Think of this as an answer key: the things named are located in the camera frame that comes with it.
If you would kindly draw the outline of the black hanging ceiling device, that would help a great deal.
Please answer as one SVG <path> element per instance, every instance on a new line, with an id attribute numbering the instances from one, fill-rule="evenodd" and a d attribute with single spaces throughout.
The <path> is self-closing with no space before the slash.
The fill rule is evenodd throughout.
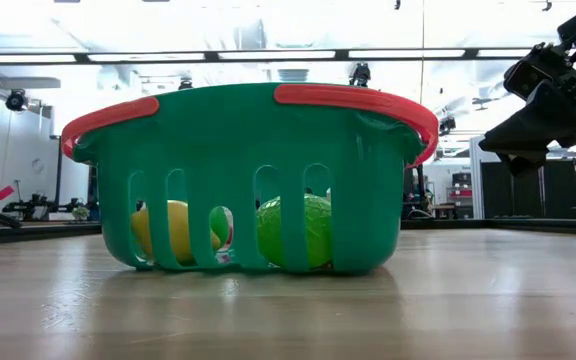
<path id="1" fill-rule="evenodd" d="M 352 74 L 350 75 L 349 85 L 367 87 L 368 81 L 371 79 L 371 71 L 367 63 L 359 62 L 355 65 Z"/>

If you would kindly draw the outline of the yellow toy lemon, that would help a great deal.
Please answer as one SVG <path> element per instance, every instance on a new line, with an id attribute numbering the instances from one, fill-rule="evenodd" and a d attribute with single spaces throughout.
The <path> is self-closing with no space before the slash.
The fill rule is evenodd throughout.
<path id="1" fill-rule="evenodd" d="M 131 231 L 137 244 L 148 260 L 153 260 L 152 240 L 149 228 L 149 213 L 143 205 L 130 216 Z M 188 225 L 188 205 L 178 200 L 168 201 L 169 235 L 173 253 L 181 265 L 194 265 L 195 260 L 190 248 L 190 232 Z M 211 246 L 214 252 L 220 247 L 217 235 L 211 229 Z"/>

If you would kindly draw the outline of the black ceiling spotlight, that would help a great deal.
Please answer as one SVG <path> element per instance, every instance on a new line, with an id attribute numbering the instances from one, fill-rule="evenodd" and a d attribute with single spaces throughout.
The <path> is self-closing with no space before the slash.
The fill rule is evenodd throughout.
<path id="1" fill-rule="evenodd" d="M 14 112 L 25 111 L 28 108 L 28 103 L 24 89 L 12 89 L 5 101 L 6 108 Z"/>

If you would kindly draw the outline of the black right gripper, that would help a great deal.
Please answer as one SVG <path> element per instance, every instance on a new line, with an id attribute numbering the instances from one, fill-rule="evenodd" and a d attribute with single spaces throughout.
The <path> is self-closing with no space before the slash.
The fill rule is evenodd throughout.
<path id="1" fill-rule="evenodd" d="M 525 106 L 486 132 L 479 146 L 497 153 L 512 176 L 543 167 L 552 141 L 576 145 L 576 51 L 564 45 L 534 46 L 506 71 L 504 88 Z"/>

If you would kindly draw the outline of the green toy lettuce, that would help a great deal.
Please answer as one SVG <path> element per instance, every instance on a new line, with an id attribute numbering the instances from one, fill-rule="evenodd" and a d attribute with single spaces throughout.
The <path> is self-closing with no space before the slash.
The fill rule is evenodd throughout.
<path id="1" fill-rule="evenodd" d="M 257 237 L 261 254 L 272 264 L 285 267 L 281 244 L 281 200 L 277 196 L 262 204 L 256 212 Z M 308 265 L 311 269 L 332 261 L 332 208 L 324 197 L 304 194 L 305 235 Z"/>

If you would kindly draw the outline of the green and red toy fruit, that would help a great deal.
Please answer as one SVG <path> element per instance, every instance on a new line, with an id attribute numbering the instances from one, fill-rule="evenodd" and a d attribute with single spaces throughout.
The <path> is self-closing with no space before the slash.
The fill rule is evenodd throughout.
<path id="1" fill-rule="evenodd" d="M 233 226 L 229 217 L 229 210 L 223 206 L 217 206 L 210 212 L 210 226 L 219 239 L 220 248 L 230 244 L 233 235 Z"/>

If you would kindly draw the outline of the black overhead frame beam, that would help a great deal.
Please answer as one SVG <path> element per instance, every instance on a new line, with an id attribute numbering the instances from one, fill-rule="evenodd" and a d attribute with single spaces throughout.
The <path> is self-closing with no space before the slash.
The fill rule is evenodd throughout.
<path id="1" fill-rule="evenodd" d="M 286 48 L 169 52 L 0 53 L 0 66 L 149 65 L 274 62 L 399 62 L 517 60 L 528 47 Z"/>

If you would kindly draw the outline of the black partition panels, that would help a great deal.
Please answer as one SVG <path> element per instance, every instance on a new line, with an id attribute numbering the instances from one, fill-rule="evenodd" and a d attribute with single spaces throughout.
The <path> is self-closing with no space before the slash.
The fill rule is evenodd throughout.
<path id="1" fill-rule="evenodd" d="M 548 160 L 514 177 L 500 162 L 481 164 L 485 218 L 576 219 L 576 160 Z"/>

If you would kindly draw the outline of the shelf with red bins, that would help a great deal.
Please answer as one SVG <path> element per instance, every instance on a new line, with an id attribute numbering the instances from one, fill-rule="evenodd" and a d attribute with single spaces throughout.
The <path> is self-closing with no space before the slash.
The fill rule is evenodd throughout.
<path id="1" fill-rule="evenodd" d="M 452 186 L 448 189 L 448 200 L 455 206 L 457 219 L 473 218 L 473 191 L 470 173 L 460 172 L 452 175 Z"/>

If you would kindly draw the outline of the teal plastic basket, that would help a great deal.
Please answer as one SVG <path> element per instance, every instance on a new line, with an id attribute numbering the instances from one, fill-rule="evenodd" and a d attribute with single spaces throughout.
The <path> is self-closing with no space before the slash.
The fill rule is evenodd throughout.
<path id="1" fill-rule="evenodd" d="M 97 171 L 109 253 L 136 269 L 359 274 L 384 264 L 401 228 L 403 176 L 439 140 L 437 117 L 374 89 L 249 83 L 179 90 L 112 105 L 68 123 L 63 153 Z M 311 269 L 304 194 L 331 188 L 332 261 Z M 279 196 L 285 267 L 260 252 L 257 209 Z M 168 201 L 188 205 L 194 265 L 173 253 Z M 149 213 L 154 259 L 131 231 Z M 232 241 L 211 246 L 210 212 L 229 210 Z"/>

